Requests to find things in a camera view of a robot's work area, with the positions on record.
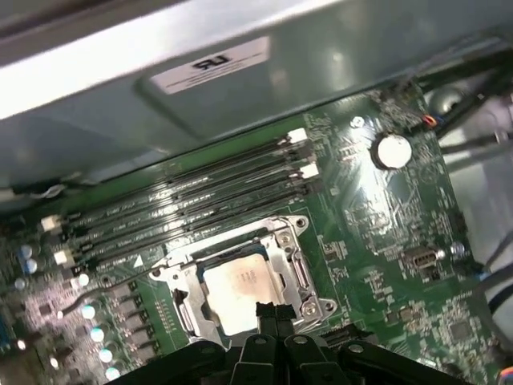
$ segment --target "orange wire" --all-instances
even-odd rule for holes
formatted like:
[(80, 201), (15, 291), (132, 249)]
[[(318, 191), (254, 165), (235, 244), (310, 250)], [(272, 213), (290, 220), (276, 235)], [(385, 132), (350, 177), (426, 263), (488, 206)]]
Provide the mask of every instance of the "orange wire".
[(431, 115), (424, 115), (424, 116), (422, 117), (422, 121), (423, 121), (424, 123), (426, 123), (426, 124), (427, 124), (428, 126), (430, 126), (430, 127), (435, 127), (435, 126), (438, 124), (438, 122), (436, 121), (436, 119), (435, 119), (433, 116), (431, 116)]
[(501, 377), (505, 375), (513, 375), (513, 367), (507, 367), (506, 369), (503, 369), (500, 371)]

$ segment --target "integrated circuit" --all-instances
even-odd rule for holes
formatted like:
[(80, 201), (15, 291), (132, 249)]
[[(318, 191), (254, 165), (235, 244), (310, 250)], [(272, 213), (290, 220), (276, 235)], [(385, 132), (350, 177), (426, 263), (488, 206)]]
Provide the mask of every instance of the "integrated circuit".
[(468, 321), (462, 320), (449, 326), (450, 334), (456, 342), (468, 339), (472, 336), (472, 327)]

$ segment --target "cpu socket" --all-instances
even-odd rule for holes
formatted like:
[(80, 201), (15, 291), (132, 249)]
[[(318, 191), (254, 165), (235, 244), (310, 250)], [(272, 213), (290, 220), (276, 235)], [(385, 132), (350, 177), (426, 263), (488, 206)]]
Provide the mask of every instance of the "cpu socket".
[(191, 342), (225, 347), (257, 328), (256, 303), (292, 305), (297, 332), (306, 332), (336, 309), (319, 298), (297, 237), (308, 217), (268, 217), (176, 247), (150, 275), (165, 282)]

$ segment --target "white label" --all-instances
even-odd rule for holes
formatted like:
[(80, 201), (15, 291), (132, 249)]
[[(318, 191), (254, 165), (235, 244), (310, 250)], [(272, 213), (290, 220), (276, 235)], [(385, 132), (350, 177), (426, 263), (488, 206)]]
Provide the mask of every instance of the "white label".
[(151, 81), (170, 95), (268, 59), (269, 37), (265, 36), (172, 68), (153, 76)]

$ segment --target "green circuit board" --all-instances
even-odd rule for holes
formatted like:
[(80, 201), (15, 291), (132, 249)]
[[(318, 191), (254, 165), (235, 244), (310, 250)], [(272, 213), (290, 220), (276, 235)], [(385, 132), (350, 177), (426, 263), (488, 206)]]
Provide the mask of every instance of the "green circuit board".
[[(3, 245), (15, 249), (28, 241), (39, 243), (39, 255), (48, 261), (47, 270), (40, 277), (27, 278), (29, 285), (24, 291), (13, 292), (6, 287), (14, 273), (4, 269), (2, 304), (22, 301), (26, 312), (34, 313), (42, 302), (49, 301), (45, 298), (64, 295), (61, 285), (65, 278), (51, 263), (52, 250), (44, 244), (45, 237), (35, 229), (42, 217), (86, 212), (113, 197), (250, 152), (291, 130), (305, 128), (313, 148), (310, 158), (320, 171), (321, 188), (293, 203), (277, 202), (234, 217), (224, 226), (232, 228), (273, 214), (307, 216), (310, 225), (299, 237), (301, 248), (319, 296), (338, 304), (337, 311), (313, 334), (352, 322), (375, 333), (381, 345), (396, 353), (440, 370), (444, 363), (453, 363), (474, 383), (495, 383), (497, 371), (487, 355), (493, 338), (475, 311), (481, 306), (481, 298), (471, 296), (476, 280), (464, 272), (472, 255), (438, 141), (431, 132), (410, 132), (417, 118), (393, 103), (382, 103), (379, 95), (379, 91), (369, 91), (318, 107), (24, 213), (26, 228), (14, 241), (4, 240)], [(408, 103), (423, 108), (420, 95), (413, 92), (405, 97)], [(407, 135), (413, 150), (411, 161), (399, 170), (380, 169), (371, 156), (373, 142), (387, 132)], [(276, 191), (270, 188), (256, 194), (264, 197)], [(408, 263), (408, 255), (423, 249), (433, 250), (438, 260), (429, 269), (416, 269)], [(151, 247), (101, 265), (90, 274), (92, 287), (137, 274), (164, 257), (166, 251), (161, 246)], [(187, 345), (169, 289), (145, 276), (135, 283), (159, 355)], [(117, 308), (109, 301), (102, 303), (104, 317), (115, 319)], [(22, 316), (26, 329), (36, 329), (37, 317)], [(60, 320), (59, 327), (73, 330), (78, 319), (67, 322)], [(118, 341), (124, 338), (115, 336)], [(79, 361), (87, 355), (96, 357), (97, 350), (87, 344), (74, 355)], [(138, 367), (131, 360), (132, 352), (124, 347), (121, 350), (127, 370)], [(102, 377), (105, 366), (95, 359), (83, 359), (75, 366), (93, 383), (106, 381)], [(69, 380), (65, 370), (52, 375), (56, 378), (52, 383)]]

